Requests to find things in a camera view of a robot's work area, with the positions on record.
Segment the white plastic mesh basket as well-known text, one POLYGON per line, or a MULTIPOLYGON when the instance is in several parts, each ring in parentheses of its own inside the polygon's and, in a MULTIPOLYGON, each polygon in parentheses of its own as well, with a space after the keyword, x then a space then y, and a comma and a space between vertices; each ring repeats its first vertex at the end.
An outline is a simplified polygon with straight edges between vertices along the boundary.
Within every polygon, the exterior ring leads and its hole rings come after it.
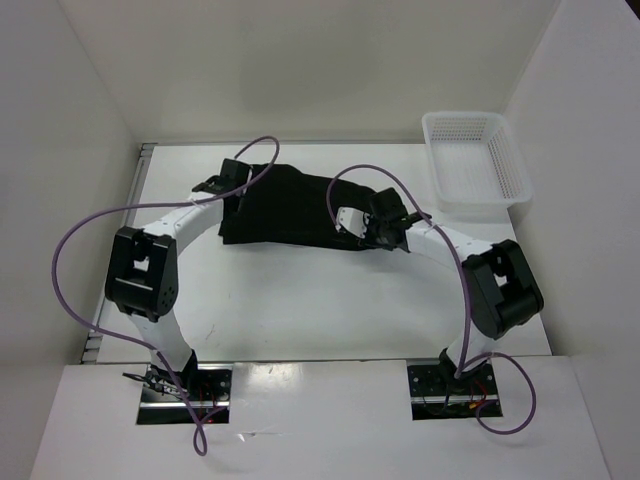
POLYGON ((481 111, 437 111, 421 120, 440 208, 484 212, 525 204, 533 188, 506 118, 481 111))

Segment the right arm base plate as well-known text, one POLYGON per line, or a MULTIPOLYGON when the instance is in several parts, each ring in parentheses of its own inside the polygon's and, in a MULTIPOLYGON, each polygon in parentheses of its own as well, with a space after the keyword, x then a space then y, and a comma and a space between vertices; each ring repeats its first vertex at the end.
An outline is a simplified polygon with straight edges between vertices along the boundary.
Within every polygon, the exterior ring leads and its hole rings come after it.
POLYGON ((407 364, 412 419, 450 420, 502 416, 498 388, 492 366, 485 362, 462 379, 449 379, 436 360, 407 364))

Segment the aluminium table edge rail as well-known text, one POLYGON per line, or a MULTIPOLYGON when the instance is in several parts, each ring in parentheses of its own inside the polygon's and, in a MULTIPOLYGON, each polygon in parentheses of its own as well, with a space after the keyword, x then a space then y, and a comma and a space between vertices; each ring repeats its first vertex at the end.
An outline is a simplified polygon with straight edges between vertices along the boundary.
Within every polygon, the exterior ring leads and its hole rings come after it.
MULTIPOLYGON (((140 199, 140 190, 144 185, 149 168, 149 162, 152 158, 155 147, 156 143, 143 143, 140 147, 135 173, 126 199, 127 205, 137 203, 140 199)), ((100 327, 101 325, 106 303, 107 301, 104 296, 104 290, 101 290, 99 302, 92 321, 95 326, 100 327)), ((80 358, 81 365, 95 365, 98 363, 98 356, 103 338, 104 335, 102 333, 95 330, 89 331, 80 358)))

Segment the black shorts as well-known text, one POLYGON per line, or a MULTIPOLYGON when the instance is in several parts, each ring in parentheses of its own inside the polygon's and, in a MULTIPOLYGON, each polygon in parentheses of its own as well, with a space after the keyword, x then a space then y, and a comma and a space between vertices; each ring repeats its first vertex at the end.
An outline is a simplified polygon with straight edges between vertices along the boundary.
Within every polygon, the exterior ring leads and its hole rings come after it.
POLYGON ((278 243, 363 251, 357 237, 338 232, 332 219, 340 207, 369 213, 369 187, 301 172, 290 165, 253 164, 262 178, 244 193, 224 199, 219 235, 225 245, 278 243))

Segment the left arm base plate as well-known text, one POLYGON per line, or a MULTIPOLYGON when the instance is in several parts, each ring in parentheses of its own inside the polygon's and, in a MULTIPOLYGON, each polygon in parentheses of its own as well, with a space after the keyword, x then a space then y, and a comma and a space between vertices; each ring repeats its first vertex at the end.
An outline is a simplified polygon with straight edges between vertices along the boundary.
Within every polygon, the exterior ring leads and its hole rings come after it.
MULTIPOLYGON (((231 364, 199 365, 195 385, 187 395, 196 417, 205 424, 227 424, 233 366, 231 364)), ((144 374, 124 373, 141 384, 137 425, 183 425, 193 419, 182 401, 178 388, 149 365, 144 374)))

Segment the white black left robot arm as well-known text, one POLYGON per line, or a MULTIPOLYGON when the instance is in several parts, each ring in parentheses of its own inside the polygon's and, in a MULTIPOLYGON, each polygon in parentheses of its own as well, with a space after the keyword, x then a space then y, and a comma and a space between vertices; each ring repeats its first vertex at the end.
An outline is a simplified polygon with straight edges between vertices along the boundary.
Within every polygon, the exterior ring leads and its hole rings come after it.
POLYGON ((105 296, 152 346, 154 374, 165 389, 185 400, 200 385, 195 351, 184 339, 174 305, 179 294, 178 257, 197 238, 239 207, 253 168, 226 159, 217 175, 196 185, 185 204, 140 228, 115 234, 105 296))

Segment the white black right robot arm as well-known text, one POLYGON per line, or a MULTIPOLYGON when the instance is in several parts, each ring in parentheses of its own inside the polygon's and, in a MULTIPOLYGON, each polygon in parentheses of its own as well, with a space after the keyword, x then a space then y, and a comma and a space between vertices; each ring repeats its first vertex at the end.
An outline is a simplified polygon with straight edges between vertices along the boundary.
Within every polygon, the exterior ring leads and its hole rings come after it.
POLYGON ((370 209, 366 213, 342 207, 338 224, 368 247, 401 249, 459 275, 463 331, 441 352, 438 378, 446 391, 464 391, 497 341, 544 307, 521 247, 510 239, 498 243, 479 240, 442 226, 421 211, 409 213, 393 188, 371 196, 370 209))

